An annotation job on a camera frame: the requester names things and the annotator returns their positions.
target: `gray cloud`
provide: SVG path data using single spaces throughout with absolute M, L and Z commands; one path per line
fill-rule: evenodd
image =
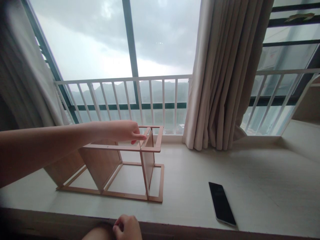
M 37 14 L 128 52 L 122 1 L 31 0 Z M 131 0 L 137 57 L 192 68 L 200 0 Z

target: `white railing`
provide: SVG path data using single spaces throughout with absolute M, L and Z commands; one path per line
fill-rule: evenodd
M 110 114 L 110 109 L 108 106 L 107 102 L 107 97 L 105 94 L 104 86 L 103 83 L 111 83 L 113 87 L 113 93 L 115 97 L 115 102 L 119 114 L 119 118 L 121 119 L 121 113 L 120 113 L 120 106 L 118 102 L 118 97 L 117 97 L 117 92 L 115 88 L 115 82 L 123 82 L 124 83 L 124 88 L 125 88 L 125 95 L 126 95 L 126 100 L 127 100 L 127 106 L 128 106 L 128 111 L 129 111 L 129 116 L 130 119 L 132 120 L 132 113 L 131 113 L 131 107 L 130 107 L 130 102 L 129 102 L 129 94 L 128 94 L 128 88 L 127 88 L 127 82 L 135 82 L 137 85 L 137 97 L 138 97 L 138 103 L 139 103 L 139 110 L 140 110 L 140 117 L 141 117 L 141 123 L 144 125 L 143 122 L 143 115 L 142 115 L 142 103 L 141 103 L 141 95 L 140 95 L 140 81 L 149 81 L 149 94 L 150 94 L 150 110 L 151 110 L 151 116 L 152 116 L 152 124 L 154 125 L 154 114 L 153 114 L 153 98 L 152 98 L 152 84 L 151 81 L 158 80 L 162 82 L 162 115 L 163 115 L 163 123 L 165 123 L 165 81 L 166 80 L 174 80 L 175 81 L 175 89 L 174 89 L 174 134 L 176 134 L 176 127 L 177 127 L 177 99 L 178 99 L 178 80 L 179 79 L 190 79 L 192 78 L 192 75 L 169 75 L 169 76 L 153 76 L 153 77 L 128 77 L 128 78 L 108 78 L 108 79 L 90 79 L 90 80 L 74 80 L 74 81 L 57 81 L 55 82 L 57 90 L 59 92 L 60 98 L 62 100 L 62 103 L 65 107 L 65 109 L 68 112 L 68 115 L 70 119 L 74 122 L 72 114 L 66 104 L 65 99 L 62 97 L 62 92 L 59 88 L 59 85 L 64 85 L 67 89 L 67 92 L 69 94 L 69 97 L 71 98 L 72 102 L 74 103 L 75 110 L 79 116 L 78 120 L 80 123 L 83 122 L 83 119 L 81 118 L 80 110 L 76 104 L 75 98 L 72 94 L 72 91 L 70 89 L 70 84 L 76 84 L 78 86 L 78 90 L 80 92 L 82 101 L 84 103 L 85 110 L 89 116 L 90 121 L 92 121 L 92 117 L 89 112 L 89 108 L 85 99 L 85 96 L 83 94 L 83 91 L 80 87 L 80 84 L 87 84 L 90 95 L 93 101 L 93 105 L 95 108 L 95 111 L 97 113 L 99 121 L 102 121 L 101 113 L 100 113 L 100 107 L 97 101 L 96 93 L 93 88 L 94 83 L 100 84 L 101 90 L 102 90 L 102 95 L 104 99 L 104 104 L 106 107 L 106 110 L 108 112 L 109 119 L 111 120 L 111 114 Z
M 265 83 L 266 83 L 266 80 L 267 80 L 268 76 L 270 76 L 270 75 L 280 75 L 279 78 L 277 79 L 275 88 L 272 91 L 272 94 L 270 96 L 268 105 L 266 106 L 266 110 L 265 110 L 265 112 L 264 112 L 264 114 L 262 116 L 262 119 L 260 120 L 260 123 L 259 123 L 257 129 L 254 131 L 255 132 L 254 135 L 257 135 L 259 133 L 261 127 L 263 126 L 263 124 L 264 124 L 264 122 L 266 120 L 266 117 L 268 115 L 268 112 L 270 110 L 270 107 L 272 105 L 272 102 L 273 102 L 273 100 L 274 100 L 274 98 L 276 96 L 277 91 L 279 90 L 280 84 L 281 84 L 284 76 L 288 75 L 288 74 L 297 74 L 296 78 L 291 83 L 291 86 L 290 86 L 290 88 L 289 88 L 289 90 L 287 92 L 287 95 L 286 95 L 286 97 L 285 97 L 285 99 L 284 99 L 284 101 L 283 101 L 283 103 L 282 103 L 282 105 L 280 107 L 279 112 L 276 114 L 276 116 L 274 118 L 274 121 L 271 123 L 271 127 L 269 129 L 269 135 L 275 135 L 275 134 L 272 134 L 272 133 L 273 133 L 276 125 L 278 124 L 280 116 L 282 115 L 282 113 L 283 113 L 283 111 L 284 111 L 284 109 L 285 109 L 285 107 L 286 107 L 291 95 L 293 94 L 294 90 L 296 89 L 301 77 L 303 76 L 303 74 L 307 74 L 307 73 L 313 73 L 314 74 L 313 77 L 315 77 L 316 75 L 318 75 L 320 73 L 320 68 L 316 68 L 316 69 L 257 71 L 256 76 L 263 76 L 263 80 L 261 81 L 261 83 L 259 85 L 259 88 L 258 88 L 258 91 L 257 91 L 257 95 L 256 95 L 256 98 L 255 98 L 254 104 L 252 106 L 252 111 L 250 113 L 249 119 L 247 120 L 246 123 L 242 122 L 242 126 L 244 128 L 244 131 L 248 135 L 252 135 L 252 134 L 250 134 L 251 132 L 248 132 L 248 129 L 249 129 L 251 121 L 253 120 L 253 116 L 254 116 L 258 101 L 260 99 L 262 90 L 265 87 Z
M 248 120 L 244 120 L 242 123 L 242 128 L 245 130 L 245 132 L 248 135 L 252 135 L 252 132 L 254 132 L 254 135 L 257 135 L 261 129 L 261 127 L 263 126 L 263 124 L 266 121 L 267 115 L 269 113 L 269 110 L 272 106 L 272 103 L 276 97 L 277 91 L 282 83 L 282 80 L 284 78 L 285 75 L 288 74 L 297 74 L 297 76 L 295 77 L 295 79 L 293 80 L 293 82 L 291 83 L 291 86 L 285 96 L 285 99 L 280 107 L 280 110 L 277 112 L 277 114 L 273 117 L 273 122 L 271 123 L 271 127 L 269 130 L 269 135 L 274 135 L 273 130 L 275 129 L 276 125 L 279 122 L 279 119 L 292 95 L 292 93 L 294 92 L 294 90 L 296 89 L 301 77 L 303 76 L 303 74 L 306 73 L 313 73 L 314 76 L 320 73 L 320 68 L 317 69 L 297 69 L 297 70 L 272 70 L 272 71 L 257 71 L 256 76 L 263 76 L 262 81 L 260 82 L 260 85 L 257 89 L 257 94 L 255 97 L 255 101 L 253 103 L 252 106 L 252 110 L 250 113 L 250 116 L 248 118 Z M 268 100 L 268 104 L 266 106 L 266 110 L 264 111 L 263 115 L 259 115 L 259 116 L 255 116 L 254 117 L 254 113 L 257 109 L 257 105 L 259 102 L 259 99 L 261 97 L 262 91 L 265 87 L 265 83 L 267 81 L 267 77 L 270 75 L 279 75 L 279 78 L 276 80 L 276 84 L 275 87 L 272 91 L 272 94 L 269 96 L 269 100 Z M 137 97 L 138 97 L 138 103 L 139 103 L 139 110 L 140 110 L 140 117 L 141 117 L 141 123 L 142 125 L 144 124 L 143 122 L 143 114 L 142 114 L 142 103 L 141 103 L 141 95 L 140 95 L 140 81 L 149 81 L 149 94 L 150 94 L 150 110 L 151 110 L 151 116 L 152 116 L 152 124 L 154 125 L 154 110 L 153 110 L 153 98 L 152 98 L 152 84 L 151 81 L 153 80 L 158 80 L 162 82 L 162 117 L 163 117 L 163 124 L 165 125 L 165 80 L 175 80 L 175 88 L 174 88 L 174 134 L 176 134 L 176 129 L 177 129 L 177 97 L 178 97 L 178 80 L 179 79 L 191 79 L 192 75 L 171 75 L 171 76 L 153 76 L 153 77 L 129 77 L 129 78 L 109 78 L 109 79 L 90 79 L 90 80 L 75 80 L 75 81 L 60 81 L 60 82 L 55 82 L 57 89 L 59 91 L 60 96 L 62 96 L 62 93 L 60 91 L 60 88 L 58 87 L 59 85 L 64 85 L 66 87 L 66 89 L 68 90 L 69 93 L 69 97 L 71 98 L 72 102 L 74 103 L 74 107 L 75 107 L 75 111 L 77 112 L 78 115 L 78 120 L 79 122 L 83 122 L 83 119 L 81 118 L 81 114 L 80 114 L 80 110 L 75 102 L 74 96 L 72 94 L 72 91 L 70 89 L 70 84 L 76 84 L 78 87 L 78 90 L 80 92 L 81 98 L 83 100 L 84 103 L 84 107 L 85 110 L 88 114 L 89 120 L 92 121 L 92 117 L 90 115 L 89 112 L 89 108 L 86 102 L 86 99 L 83 95 L 83 91 L 80 87 L 80 84 L 87 84 L 89 91 L 90 91 L 90 95 L 93 101 L 93 105 L 94 105 L 94 109 L 96 111 L 96 114 L 98 116 L 98 120 L 102 121 L 102 117 L 101 117 L 101 113 L 100 113 L 100 107 L 97 101 L 97 97 L 96 97 L 96 93 L 95 90 L 93 88 L 93 83 L 98 83 L 100 84 L 101 90 L 102 90 L 102 94 L 103 94 L 103 100 L 104 100 L 104 104 L 106 107 L 106 110 L 108 112 L 108 116 L 109 119 L 112 120 L 111 118 L 111 114 L 110 114 L 110 109 L 109 109 L 109 105 L 107 102 L 107 97 L 105 94 L 105 90 L 104 90 L 104 86 L 103 83 L 111 83 L 112 87 L 113 87 L 113 93 L 114 93 L 114 97 L 115 97 L 115 103 L 117 106 L 117 110 L 118 110 L 118 114 L 119 114 L 119 118 L 121 119 L 121 113 L 120 113 L 120 106 L 119 106 L 119 102 L 118 102 L 118 97 L 117 97 L 117 92 L 116 92 L 116 88 L 115 88 L 115 82 L 123 82 L 124 83 L 124 89 L 125 89 L 125 95 L 126 95 L 126 101 L 127 101 L 127 106 L 128 106 L 128 111 L 129 111 L 129 117 L 132 120 L 132 113 L 131 113 L 131 108 L 130 108 L 130 102 L 129 102 L 129 94 L 128 94 L 128 88 L 127 88 L 127 83 L 128 82 L 135 82 L 137 85 Z M 65 102 L 65 99 L 63 97 L 61 97 L 62 103 L 65 107 L 65 109 L 67 110 L 70 119 L 73 121 L 72 115 L 69 111 L 69 108 L 67 107 L 67 104 Z M 260 120 L 258 119 L 259 124 L 258 127 L 256 128 L 255 131 L 251 131 L 250 129 L 250 123 L 254 120 L 256 120 L 257 118 L 261 118 Z

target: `hand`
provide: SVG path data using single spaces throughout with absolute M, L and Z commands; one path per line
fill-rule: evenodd
M 117 240 L 142 240 L 139 222 L 135 216 L 122 214 L 112 230 Z
M 95 122 L 99 124 L 99 132 L 102 138 L 112 139 L 116 142 L 131 141 L 135 144 L 137 140 L 146 140 L 147 137 L 140 134 L 137 122 L 130 120 L 118 120 L 108 122 Z

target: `unassembled furniture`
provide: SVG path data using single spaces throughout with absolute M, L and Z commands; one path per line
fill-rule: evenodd
M 78 151 L 44 169 L 58 185 L 57 190 L 162 202 L 164 165 L 155 163 L 154 153 L 159 153 L 161 150 L 163 126 L 139 126 L 139 128 L 146 128 L 144 135 L 147 136 L 147 139 L 145 141 L 141 140 L 136 146 L 119 146 L 117 142 L 102 140 L 83 146 Z M 153 129 L 155 128 L 159 129 L 159 134 L 154 145 Z M 123 162 L 120 151 L 139 152 L 141 162 Z M 145 195 L 108 191 L 123 165 L 142 167 L 146 189 Z M 152 173 L 155 167 L 161 168 L 158 197 L 150 196 L 149 194 Z M 90 172 L 98 190 L 70 186 L 86 169 Z

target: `beige curtain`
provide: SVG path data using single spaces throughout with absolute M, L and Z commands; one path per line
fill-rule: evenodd
M 249 105 L 272 0 L 202 0 L 183 142 L 232 147 Z
M 0 96 L 10 110 L 6 115 L 18 128 L 69 124 L 22 2 L 7 1 L 1 10 Z M 12 129 L 4 125 L 0 130 Z

